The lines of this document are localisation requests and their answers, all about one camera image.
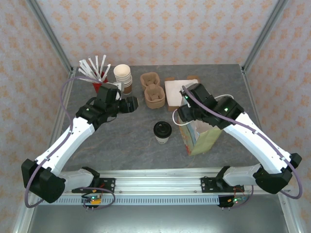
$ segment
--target floral wallpaper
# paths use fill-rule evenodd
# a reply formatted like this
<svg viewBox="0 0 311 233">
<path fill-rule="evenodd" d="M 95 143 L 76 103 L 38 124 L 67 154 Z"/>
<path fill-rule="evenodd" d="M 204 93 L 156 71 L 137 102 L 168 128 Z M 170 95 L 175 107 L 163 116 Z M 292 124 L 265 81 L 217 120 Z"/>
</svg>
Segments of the floral wallpaper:
<svg viewBox="0 0 311 233">
<path fill-rule="evenodd" d="M 68 76 L 25 0 L 0 1 L 0 232 L 22 205 L 20 166 L 47 147 Z"/>
<path fill-rule="evenodd" d="M 38 0 L 72 66 L 243 65 L 277 0 Z"/>
<path fill-rule="evenodd" d="M 299 153 L 300 217 L 311 229 L 311 3 L 290 0 L 247 75 L 263 130 Z"/>
</svg>

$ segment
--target stack of paper cups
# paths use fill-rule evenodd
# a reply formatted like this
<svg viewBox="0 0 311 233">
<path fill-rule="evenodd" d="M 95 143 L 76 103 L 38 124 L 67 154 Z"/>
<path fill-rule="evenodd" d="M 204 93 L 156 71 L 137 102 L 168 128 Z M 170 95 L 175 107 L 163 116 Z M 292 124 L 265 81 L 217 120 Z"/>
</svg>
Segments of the stack of paper cups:
<svg viewBox="0 0 311 233">
<path fill-rule="evenodd" d="M 132 75 L 131 69 L 128 65 L 121 64 L 113 69 L 116 80 L 124 83 L 124 93 L 129 94 L 132 92 Z"/>
</svg>

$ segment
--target marble countertop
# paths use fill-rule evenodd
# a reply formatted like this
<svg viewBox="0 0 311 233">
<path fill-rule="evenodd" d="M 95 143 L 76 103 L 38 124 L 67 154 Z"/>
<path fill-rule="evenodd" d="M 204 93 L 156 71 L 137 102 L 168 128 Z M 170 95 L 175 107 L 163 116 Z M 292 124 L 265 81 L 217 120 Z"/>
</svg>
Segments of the marble countertop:
<svg viewBox="0 0 311 233">
<path fill-rule="evenodd" d="M 167 104 L 159 109 L 149 109 L 144 101 L 140 76 L 147 72 L 158 73 L 161 86 L 164 79 L 186 79 L 198 75 L 201 83 L 214 96 L 231 94 L 256 122 L 239 65 L 183 65 L 183 66 L 131 66 L 132 95 L 139 100 L 139 107 L 131 114 L 119 114 L 117 119 L 103 124 L 85 140 L 66 163 L 64 170 L 77 170 L 89 166 L 95 170 L 162 169 L 185 167 L 250 166 L 257 159 L 236 139 L 222 132 L 212 149 L 196 156 L 188 156 L 179 127 L 172 121 Z M 107 76 L 115 82 L 113 67 Z M 96 96 L 91 83 L 76 80 L 70 93 L 68 111 L 74 116 L 79 107 Z M 167 121 L 173 132 L 166 144 L 159 144 L 153 133 L 158 121 Z M 63 130 L 69 122 L 64 120 Z"/>
</svg>

